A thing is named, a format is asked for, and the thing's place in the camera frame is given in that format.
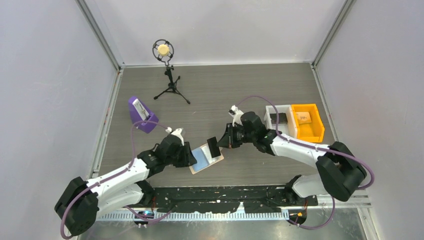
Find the yellow bin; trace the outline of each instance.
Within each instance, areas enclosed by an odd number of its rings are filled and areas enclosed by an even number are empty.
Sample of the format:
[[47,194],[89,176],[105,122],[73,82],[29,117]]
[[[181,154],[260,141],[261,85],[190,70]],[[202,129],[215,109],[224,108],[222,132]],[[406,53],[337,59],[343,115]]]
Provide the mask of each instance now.
[[[324,138],[324,125],[320,118],[320,113],[316,104],[292,104],[294,122],[297,127],[297,139],[311,142],[321,143]],[[310,115],[310,123],[299,124],[296,112],[308,112]]]

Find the white wall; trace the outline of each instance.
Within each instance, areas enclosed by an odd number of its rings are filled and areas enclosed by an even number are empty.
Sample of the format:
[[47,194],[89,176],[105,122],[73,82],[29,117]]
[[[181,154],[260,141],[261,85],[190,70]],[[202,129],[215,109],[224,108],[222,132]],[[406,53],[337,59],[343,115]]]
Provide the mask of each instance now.
[[0,239],[59,239],[54,206],[87,175],[116,71],[73,0],[2,1]]
[[311,62],[344,1],[87,0],[126,65],[161,64],[157,39],[173,64]]
[[375,172],[384,240],[422,239],[424,1],[356,1],[318,73],[338,136]]

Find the purple phone stand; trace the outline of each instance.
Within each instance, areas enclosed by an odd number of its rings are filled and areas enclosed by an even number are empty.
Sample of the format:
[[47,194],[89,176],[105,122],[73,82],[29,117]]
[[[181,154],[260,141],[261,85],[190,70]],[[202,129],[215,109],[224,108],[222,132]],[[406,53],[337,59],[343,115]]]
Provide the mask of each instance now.
[[[137,112],[136,108],[133,106],[133,102],[136,99],[138,99],[136,96],[132,96],[128,100],[129,116],[131,117],[132,124],[143,120],[142,117]],[[143,107],[148,112],[148,116],[147,116],[146,121],[152,121],[152,122],[155,122],[155,123],[159,122],[158,117],[152,111],[150,111],[150,109],[142,101],[140,101],[140,103],[143,105]],[[138,129],[140,129],[141,131],[148,134],[156,127],[156,124],[151,123],[151,122],[142,122],[142,123],[137,124],[136,127]]]

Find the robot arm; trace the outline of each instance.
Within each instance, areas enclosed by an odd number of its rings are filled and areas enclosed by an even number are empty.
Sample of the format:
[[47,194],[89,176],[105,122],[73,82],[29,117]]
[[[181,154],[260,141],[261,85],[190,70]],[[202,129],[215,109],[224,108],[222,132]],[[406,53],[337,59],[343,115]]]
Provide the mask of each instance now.
[[97,218],[116,209],[133,204],[150,204],[154,190],[146,179],[162,172],[165,166],[182,168],[196,163],[189,142],[184,142],[183,129],[172,131],[169,128],[167,132],[170,134],[160,144],[142,151],[129,164],[87,181],[81,177],[70,181],[54,207],[61,219],[78,194],[89,186],[101,183],[80,197],[65,217],[65,225],[72,236],[84,233]]
[[267,129],[252,111],[244,113],[232,106],[228,112],[233,121],[227,123],[225,133],[217,144],[219,147],[233,149],[243,143],[253,143],[262,153],[288,157],[318,170],[315,175],[295,176],[286,184],[287,190],[295,193],[294,198],[330,194],[345,202],[367,176],[360,164],[325,151],[335,150],[353,156],[341,142],[336,141],[332,145],[314,144],[281,132],[280,137],[275,130]]

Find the wood grain surface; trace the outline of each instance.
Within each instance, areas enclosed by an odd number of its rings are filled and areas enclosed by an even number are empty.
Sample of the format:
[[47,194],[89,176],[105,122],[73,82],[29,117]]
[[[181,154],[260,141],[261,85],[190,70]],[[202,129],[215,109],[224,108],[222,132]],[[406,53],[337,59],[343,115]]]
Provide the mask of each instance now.
[[[323,143],[334,142],[318,88],[308,63],[176,66],[174,79],[181,75],[178,90],[191,101],[179,95],[165,93],[157,100],[153,97],[168,87],[165,67],[126,68],[122,77],[106,147],[100,167],[105,174],[132,158],[128,99],[138,97],[159,118],[159,122],[171,128],[184,128],[185,141],[191,149],[224,134],[226,123],[232,121],[228,110],[249,95],[269,98],[275,105],[317,104],[325,127]],[[239,108],[243,112],[254,111],[263,119],[267,102],[251,98]],[[135,154],[151,149],[166,136],[157,126],[147,134],[134,133]],[[317,171],[312,167],[286,157],[271,156],[259,152],[252,144],[236,149],[223,149],[225,159],[193,175],[188,167],[167,166],[159,174],[149,178],[154,187],[182,186],[230,186],[285,184],[295,175],[310,175]]]

